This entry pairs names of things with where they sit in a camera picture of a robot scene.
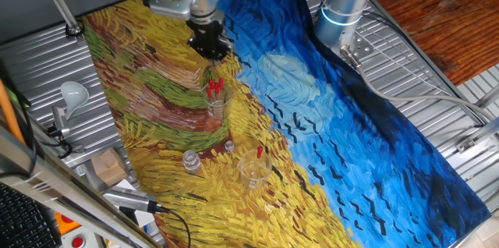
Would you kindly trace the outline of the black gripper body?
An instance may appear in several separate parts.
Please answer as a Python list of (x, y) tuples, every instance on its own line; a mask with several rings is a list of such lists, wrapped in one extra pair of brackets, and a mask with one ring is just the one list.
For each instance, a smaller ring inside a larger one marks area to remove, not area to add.
[(194, 49), (209, 48), (217, 51), (218, 40), (228, 40), (223, 35), (222, 25), (218, 21), (198, 24), (189, 20), (186, 22), (186, 25), (193, 31), (188, 45)]

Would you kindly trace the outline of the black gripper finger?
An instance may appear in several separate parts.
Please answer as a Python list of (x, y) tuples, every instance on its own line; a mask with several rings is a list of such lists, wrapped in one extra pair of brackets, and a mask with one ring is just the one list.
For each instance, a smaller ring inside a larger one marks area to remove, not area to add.
[(234, 44), (231, 40), (218, 40), (217, 57), (218, 60), (223, 60), (228, 54), (233, 51)]
[(218, 60), (218, 53), (216, 50), (206, 49), (206, 48), (197, 48), (196, 51), (206, 60), (211, 62)]

